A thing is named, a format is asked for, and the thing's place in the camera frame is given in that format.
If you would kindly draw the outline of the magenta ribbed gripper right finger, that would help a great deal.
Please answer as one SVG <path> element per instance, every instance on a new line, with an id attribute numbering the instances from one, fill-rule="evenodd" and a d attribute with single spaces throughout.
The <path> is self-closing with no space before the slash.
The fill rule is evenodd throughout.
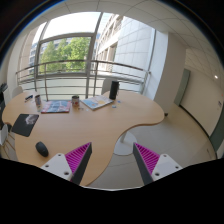
<path id="1" fill-rule="evenodd" d="M 168 154 L 159 155 L 138 143 L 133 144 L 133 154 L 145 185 L 182 169 Z"/>

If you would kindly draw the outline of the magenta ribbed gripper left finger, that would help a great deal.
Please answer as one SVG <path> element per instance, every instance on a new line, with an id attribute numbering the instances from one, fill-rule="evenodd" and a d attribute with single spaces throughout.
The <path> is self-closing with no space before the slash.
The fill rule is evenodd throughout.
<path id="1" fill-rule="evenodd" d="M 42 169 L 79 185 L 92 154 L 92 144 L 86 143 L 67 154 L 57 153 Z"/>

